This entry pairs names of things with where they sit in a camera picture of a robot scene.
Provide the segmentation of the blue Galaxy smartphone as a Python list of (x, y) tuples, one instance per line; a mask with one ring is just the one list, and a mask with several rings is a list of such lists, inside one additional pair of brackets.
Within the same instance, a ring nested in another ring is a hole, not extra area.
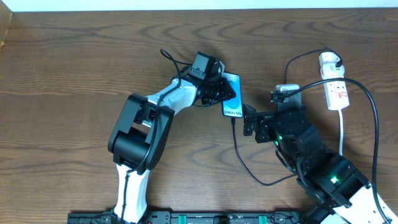
[(231, 96), (222, 103), (223, 115), (232, 118), (243, 117), (243, 101), (241, 95), (241, 79), (240, 76), (233, 73), (222, 74), (226, 78), (230, 87)]

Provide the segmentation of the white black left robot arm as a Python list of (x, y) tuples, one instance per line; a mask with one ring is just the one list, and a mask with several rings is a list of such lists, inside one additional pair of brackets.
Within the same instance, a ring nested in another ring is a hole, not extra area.
[(236, 96), (220, 59), (197, 52), (193, 63), (185, 63), (164, 49), (160, 53), (172, 61), (176, 76), (158, 93), (131, 94), (108, 141), (119, 175), (111, 223), (138, 223), (143, 218), (149, 173), (162, 156), (174, 116), (197, 101), (208, 107)]

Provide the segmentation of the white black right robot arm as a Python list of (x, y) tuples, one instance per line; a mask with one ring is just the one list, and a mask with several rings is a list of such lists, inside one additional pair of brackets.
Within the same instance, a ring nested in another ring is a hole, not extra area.
[(273, 142), (282, 165), (316, 202), (300, 223), (397, 223), (368, 178), (322, 142), (305, 106), (258, 112), (244, 105), (243, 115), (243, 134), (254, 135), (258, 143)]

